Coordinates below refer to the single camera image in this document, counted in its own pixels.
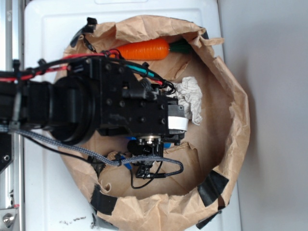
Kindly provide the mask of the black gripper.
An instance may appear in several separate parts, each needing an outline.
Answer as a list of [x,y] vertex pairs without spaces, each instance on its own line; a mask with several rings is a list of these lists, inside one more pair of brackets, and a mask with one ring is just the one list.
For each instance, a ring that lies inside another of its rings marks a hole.
[[184,106],[147,90],[123,62],[91,57],[70,64],[69,77],[85,81],[95,100],[94,127],[102,136],[167,135],[180,145],[188,130]]

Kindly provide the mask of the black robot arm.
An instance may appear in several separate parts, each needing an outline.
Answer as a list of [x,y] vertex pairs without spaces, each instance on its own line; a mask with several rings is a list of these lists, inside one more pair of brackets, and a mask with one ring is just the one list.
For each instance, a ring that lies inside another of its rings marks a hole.
[[99,55],[67,58],[0,74],[4,131],[43,129],[66,144],[102,136],[178,143],[188,129],[174,90],[145,65]]

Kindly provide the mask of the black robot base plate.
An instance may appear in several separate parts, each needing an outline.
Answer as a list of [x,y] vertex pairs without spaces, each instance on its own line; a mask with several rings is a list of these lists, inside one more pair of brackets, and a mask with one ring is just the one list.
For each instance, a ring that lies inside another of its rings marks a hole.
[[2,173],[12,162],[12,136],[0,134],[0,173]]

